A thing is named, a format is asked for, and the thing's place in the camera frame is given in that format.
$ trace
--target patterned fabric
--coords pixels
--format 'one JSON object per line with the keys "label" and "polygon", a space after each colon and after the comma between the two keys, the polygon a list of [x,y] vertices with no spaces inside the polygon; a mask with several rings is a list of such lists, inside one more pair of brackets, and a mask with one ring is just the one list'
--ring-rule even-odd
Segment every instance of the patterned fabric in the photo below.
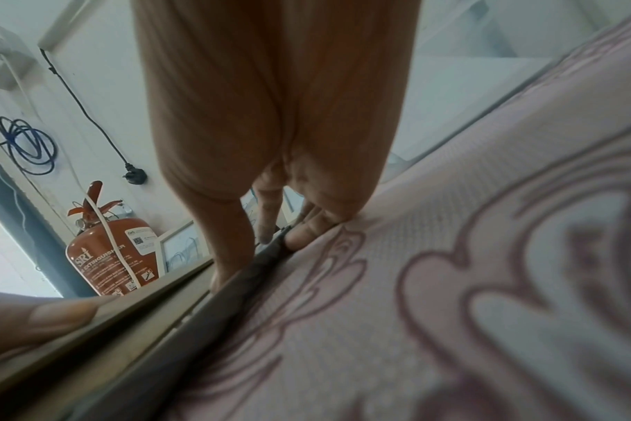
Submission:
{"label": "patterned fabric", "polygon": [[631,19],[282,264],[164,420],[631,420]]}

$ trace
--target fingernail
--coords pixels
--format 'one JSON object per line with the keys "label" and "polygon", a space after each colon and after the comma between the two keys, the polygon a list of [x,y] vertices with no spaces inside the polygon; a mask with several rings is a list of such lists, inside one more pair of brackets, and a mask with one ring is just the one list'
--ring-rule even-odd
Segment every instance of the fingernail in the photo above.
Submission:
{"label": "fingernail", "polygon": [[89,300],[63,300],[38,306],[31,312],[28,323],[32,327],[75,325],[94,317],[96,306]]}

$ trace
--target red fire extinguisher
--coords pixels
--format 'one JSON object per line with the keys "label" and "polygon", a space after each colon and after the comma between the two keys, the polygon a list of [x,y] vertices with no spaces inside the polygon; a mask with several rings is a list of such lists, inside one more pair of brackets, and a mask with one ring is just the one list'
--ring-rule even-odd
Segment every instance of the red fire extinguisher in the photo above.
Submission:
{"label": "red fire extinguisher", "polygon": [[[103,183],[94,181],[87,195],[96,203]],[[106,213],[121,200],[114,200],[99,207]],[[89,282],[99,295],[125,295],[137,288],[127,270],[116,256],[105,228],[85,200],[82,207],[76,207],[68,215],[83,214],[84,231],[66,247],[66,257]],[[155,243],[156,234],[147,222],[140,218],[125,218],[108,221],[112,236],[122,256],[131,267],[143,286],[158,278]]]}

